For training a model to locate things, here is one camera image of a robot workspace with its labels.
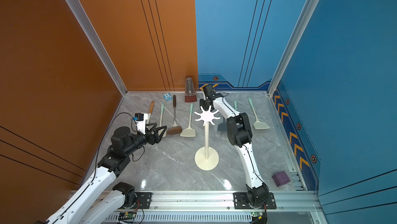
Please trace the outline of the cream spatula mint handle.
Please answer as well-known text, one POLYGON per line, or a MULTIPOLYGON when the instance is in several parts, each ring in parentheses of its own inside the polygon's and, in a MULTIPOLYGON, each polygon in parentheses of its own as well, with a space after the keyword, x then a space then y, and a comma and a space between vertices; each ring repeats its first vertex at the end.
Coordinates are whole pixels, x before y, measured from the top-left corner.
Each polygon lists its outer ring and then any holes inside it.
POLYGON ((161 104, 159 127, 162 126, 163 113, 164 113, 164 103, 161 104))

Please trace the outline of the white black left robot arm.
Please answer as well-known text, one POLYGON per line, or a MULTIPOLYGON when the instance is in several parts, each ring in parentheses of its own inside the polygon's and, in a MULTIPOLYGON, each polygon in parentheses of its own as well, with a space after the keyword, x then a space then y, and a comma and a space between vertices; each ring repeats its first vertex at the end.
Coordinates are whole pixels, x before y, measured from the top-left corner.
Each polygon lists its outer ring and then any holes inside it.
POLYGON ((110 214, 124 205, 136 203, 135 187, 127 183, 116 184, 97 205, 94 202, 111 185, 130 163, 130 156, 146 144, 159 143, 166 126, 156 123, 138 123, 132 133, 127 126, 117 128, 111 137, 112 144, 98 163, 97 168, 78 191, 54 214, 47 224, 101 224, 110 214))

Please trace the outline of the cream turner mint handle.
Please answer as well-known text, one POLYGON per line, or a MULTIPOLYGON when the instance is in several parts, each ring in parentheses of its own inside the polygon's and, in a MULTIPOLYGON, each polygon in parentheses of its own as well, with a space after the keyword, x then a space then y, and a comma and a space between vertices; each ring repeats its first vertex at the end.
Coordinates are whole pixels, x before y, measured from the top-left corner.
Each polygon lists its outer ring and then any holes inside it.
POLYGON ((270 126, 267 123, 262 122, 262 121, 259 120, 251 97, 248 97, 248 101, 249 101, 249 104, 250 104, 250 106, 252 108, 253 114, 255 116, 255 122, 253 123, 254 128, 257 129, 257 130, 270 129, 270 126))

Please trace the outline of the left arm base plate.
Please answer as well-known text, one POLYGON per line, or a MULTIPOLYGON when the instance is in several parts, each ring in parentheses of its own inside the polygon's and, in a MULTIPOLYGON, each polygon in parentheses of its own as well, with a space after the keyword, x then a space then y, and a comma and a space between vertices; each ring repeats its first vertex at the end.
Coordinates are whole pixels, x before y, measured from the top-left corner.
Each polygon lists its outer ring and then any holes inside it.
POLYGON ((136 209, 149 209, 152 201, 151 192, 135 192, 127 194, 123 209, 136 210, 136 209))

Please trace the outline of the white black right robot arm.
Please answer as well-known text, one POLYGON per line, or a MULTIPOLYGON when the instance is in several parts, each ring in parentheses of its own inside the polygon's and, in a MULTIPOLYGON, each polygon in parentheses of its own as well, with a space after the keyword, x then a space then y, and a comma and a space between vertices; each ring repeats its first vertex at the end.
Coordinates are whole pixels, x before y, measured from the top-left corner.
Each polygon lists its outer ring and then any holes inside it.
POLYGON ((215 92, 211 85, 203 90, 204 98, 200 100, 199 120, 212 123, 215 114, 221 113, 226 119, 227 137, 239 153, 246 177, 248 202, 252 208, 262 208, 269 196, 269 188, 260 175, 252 148, 253 133, 249 117, 231 106, 221 93, 215 92))

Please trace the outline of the dark metal trowel spatula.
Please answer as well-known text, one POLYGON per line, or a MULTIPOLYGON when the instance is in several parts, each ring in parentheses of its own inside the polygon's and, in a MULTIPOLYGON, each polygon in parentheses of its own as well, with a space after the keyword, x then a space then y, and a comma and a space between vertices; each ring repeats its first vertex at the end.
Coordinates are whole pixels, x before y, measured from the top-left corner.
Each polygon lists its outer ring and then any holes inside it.
POLYGON ((182 127, 177 124, 176 120, 176 95, 173 95, 173 125, 167 129, 167 135, 179 135, 183 131, 182 127))

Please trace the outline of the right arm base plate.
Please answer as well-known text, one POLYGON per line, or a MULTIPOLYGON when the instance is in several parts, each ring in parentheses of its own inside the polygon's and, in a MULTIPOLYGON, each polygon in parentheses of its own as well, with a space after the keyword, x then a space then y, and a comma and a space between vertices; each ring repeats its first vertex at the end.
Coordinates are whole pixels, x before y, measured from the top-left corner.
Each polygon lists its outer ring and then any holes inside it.
MULTIPOLYGON (((247 193, 233 193, 234 208, 237 210, 253 210, 249 204, 247 193)), ((275 197, 273 193, 269 193, 266 203, 257 209, 275 210, 277 208, 275 197)))

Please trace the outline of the cream spatula wooden handle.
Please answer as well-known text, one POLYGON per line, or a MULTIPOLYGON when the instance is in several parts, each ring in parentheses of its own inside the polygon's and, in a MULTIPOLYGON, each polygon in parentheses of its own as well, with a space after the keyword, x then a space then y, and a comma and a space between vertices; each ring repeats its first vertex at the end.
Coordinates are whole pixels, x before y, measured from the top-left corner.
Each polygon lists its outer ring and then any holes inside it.
POLYGON ((148 119, 147 119, 147 121, 146 121, 147 124, 148 124, 148 123, 150 122, 150 120, 151 120, 151 115, 152 115, 152 113, 153 113, 154 105, 155 105, 155 101, 151 101, 151 105, 150 105, 149 113, 148 113, 148 119))

